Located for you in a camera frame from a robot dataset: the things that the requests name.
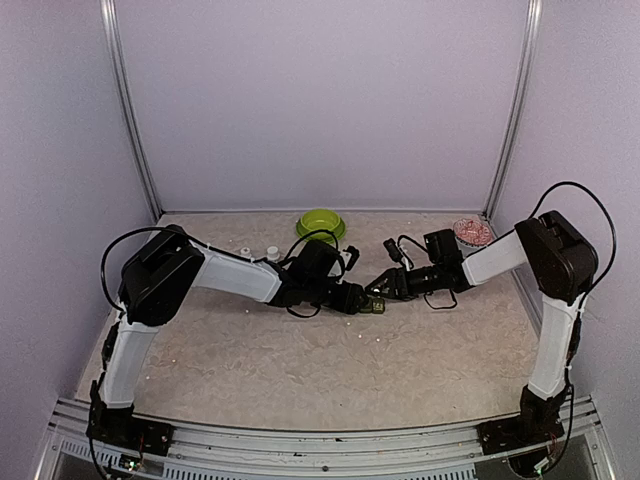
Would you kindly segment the green weekly pill organizer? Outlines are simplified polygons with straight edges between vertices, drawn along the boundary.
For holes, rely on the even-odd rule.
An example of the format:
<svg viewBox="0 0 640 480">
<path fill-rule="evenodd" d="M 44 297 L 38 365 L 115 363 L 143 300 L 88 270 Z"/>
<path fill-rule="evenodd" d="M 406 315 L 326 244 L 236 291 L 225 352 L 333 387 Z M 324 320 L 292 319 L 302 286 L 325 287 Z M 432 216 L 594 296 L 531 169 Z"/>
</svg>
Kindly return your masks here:
<svg viewBox="0 0 640 480">
<path fill-rule="evenodd" d="M 384 298 L 377 298 L 377 297 L 369 297 L 372 298 L 374 300 L 374 315 L 381 315 L 385 313 L 385 299 Z"/>
</svg>

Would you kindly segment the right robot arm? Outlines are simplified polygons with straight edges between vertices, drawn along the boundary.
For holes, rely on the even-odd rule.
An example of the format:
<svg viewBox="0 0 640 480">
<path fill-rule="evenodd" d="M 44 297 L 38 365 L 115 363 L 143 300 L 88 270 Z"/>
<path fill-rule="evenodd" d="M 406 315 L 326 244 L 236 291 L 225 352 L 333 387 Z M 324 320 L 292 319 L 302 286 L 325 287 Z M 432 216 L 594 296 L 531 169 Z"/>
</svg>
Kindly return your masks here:
<svg viewBox="0 0 640 480">
<path fill-rule="evenodd" d="M 460 294 L 529 266 L 541 293 L 543 320 L 535 365 L 522 398 L 563 399 L 574 325 L 598 267 L 589 241 L 556 210 L 517 223 L 513 231 L 467 257 L 452 229 L 428 233 L 424 240 L 429 266 L 389 268 L 365 292 L 398 301 L 440 290 Z"/>
</svg>

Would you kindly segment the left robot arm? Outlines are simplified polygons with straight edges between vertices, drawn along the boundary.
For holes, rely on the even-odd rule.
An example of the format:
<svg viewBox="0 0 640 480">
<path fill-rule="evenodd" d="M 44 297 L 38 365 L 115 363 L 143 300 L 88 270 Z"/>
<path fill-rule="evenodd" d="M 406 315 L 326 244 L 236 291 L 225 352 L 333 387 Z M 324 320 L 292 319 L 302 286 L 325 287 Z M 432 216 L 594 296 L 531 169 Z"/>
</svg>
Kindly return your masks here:
<svg viewBox="0 0 640 480">
<path fill-rule="evenodd" d="M 102 374 L 92 389 L 94 403 L 106 408 L 99 424 L 121 445 L 140 434 L 137 418 L 125 410 L 134 405 L 134 390 L 147 352 L 161 326 L 171 321 L 194 287 L 252 299 L 293 314 L 306 303 L 316 312 L 363 313 L 372 304 L 363 286 L 345 274 L 358 250 L 340 249 L 314 233 L 303 236 L 284 259 L 251 259 L 189 235 L 182 227 L 147 227 L 149 240 L 121 269 L 116 296 L 107 298 L 119 313 L 104 345 Z"/>
</svg>

